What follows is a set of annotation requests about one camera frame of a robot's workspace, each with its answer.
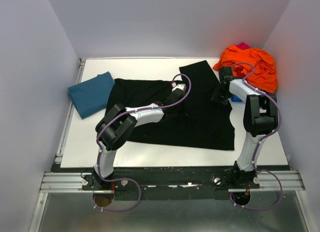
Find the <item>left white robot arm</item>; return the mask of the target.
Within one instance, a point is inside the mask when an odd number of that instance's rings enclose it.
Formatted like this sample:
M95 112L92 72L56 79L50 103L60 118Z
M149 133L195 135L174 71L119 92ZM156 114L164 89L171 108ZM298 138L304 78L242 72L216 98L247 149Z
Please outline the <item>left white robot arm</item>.
M97 124L96 143L98 158L94 166L97 173L93 183L101 190L110 186L117 150L129 139L134 128L150 123L159 123L177 113L177 107L190 93L184 84L178 84L164 101L144 107L129 108L116 104Z

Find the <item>black t-shirt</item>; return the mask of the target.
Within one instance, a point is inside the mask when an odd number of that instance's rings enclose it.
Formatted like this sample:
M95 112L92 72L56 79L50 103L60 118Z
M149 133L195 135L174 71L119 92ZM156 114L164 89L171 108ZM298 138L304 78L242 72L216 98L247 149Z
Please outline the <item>black t-shirt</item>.
M191 84L182 112L158 123L136 127L129 141L171 146L233 150L235 129L230 122L232 107L211 100L219 81L207 61L179 68L182 83ZM171 83L162 80L116 79L106 110L115 104L145 107L171 93Z

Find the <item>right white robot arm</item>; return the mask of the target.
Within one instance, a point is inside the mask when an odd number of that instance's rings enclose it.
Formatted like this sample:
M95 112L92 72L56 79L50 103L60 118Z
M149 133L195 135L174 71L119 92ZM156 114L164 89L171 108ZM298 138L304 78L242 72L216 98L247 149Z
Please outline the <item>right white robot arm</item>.
M236 172L230 175L230 183L241 188L248 182L246 173L256 170L257 159L265 140L279 129L277 98L275 94L253 87L246 79L234 76L231 66L222 67L218 74L220 84L215 88L211 101L227 105L231 96L235 95L245 103L245 140L235 162Z

